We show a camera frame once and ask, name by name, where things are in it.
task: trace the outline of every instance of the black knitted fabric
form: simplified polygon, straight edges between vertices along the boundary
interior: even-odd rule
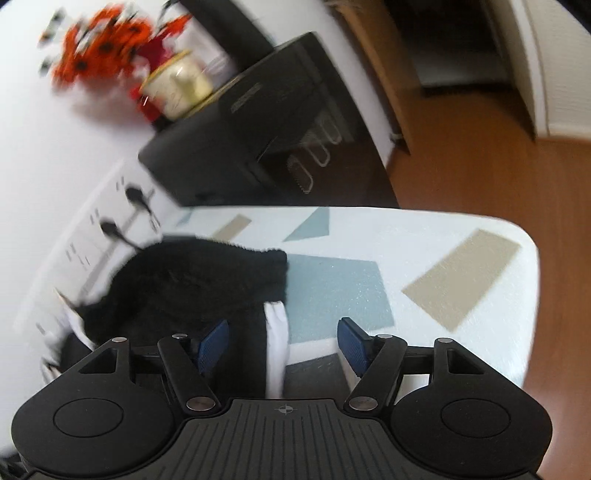
[[[194,237],[174,237],[132,257],[106,295],[80,306],[85,332],[100,345],[115,336],[155,345],[173,333],[199,338],[226,319],[230,345],[215,373],[215,393],[264,398],[267,329],[263,304],[285,301],[287,256]]]

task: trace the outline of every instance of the metal screw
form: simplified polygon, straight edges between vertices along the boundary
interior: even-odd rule
[[[187,400],[187,408],[193,411],[208,411],[215,406],[215,400],[209,397],[193,397]]]
[[[353,410],[371,411],[378,406],[378,401],[372,397],[355,397],[349,400],[349,407]]]

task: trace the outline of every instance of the beige rectangle pattern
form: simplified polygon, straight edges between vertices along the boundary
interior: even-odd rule
[[[212,240],[229,242],[242,232],[251,223],[250,218],[244,215],[236,215],[230,222],[221,227],[212,235]]]
[[[402,293],[454,331],[518,250],[519,245],[509,239],[477,230]]]

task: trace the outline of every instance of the circular black pad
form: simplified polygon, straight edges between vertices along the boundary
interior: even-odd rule
[[[462,360],[475,373],[452,374],[446,351],[437,356],[438,348],[446,347],[436,345],[431,384],[392,410],[399,445],[421,465],[454,478],[513,478],[535,471],[552,436],[546,411],[480,359],[470,368]]]
[[[117,403],[101,398],[81,398],[66,403],[53,418],[53,423],[72,437],[98,437],[115,430],[123,420],[123,409]]]
[[[174,427],[166,399],[130,380],[128,346],[111,342],[29,399],[14,416],[12,439],[33,468],[103,478],[152,458]]]
[[[476,398],[450,403],[441,411],[441,419],[451,431],[475,439],[494,437],[504,432],[511,422],[503,407]]]

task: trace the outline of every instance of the wooden floor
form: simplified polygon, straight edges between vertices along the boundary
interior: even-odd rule
[[[554,435],[540,475],[591,478],[591,144],[534,142],[513,93],[420,100],[412,157],[389,166],[402,208],[510,220],[540,250],[537,329],[525,389]]]

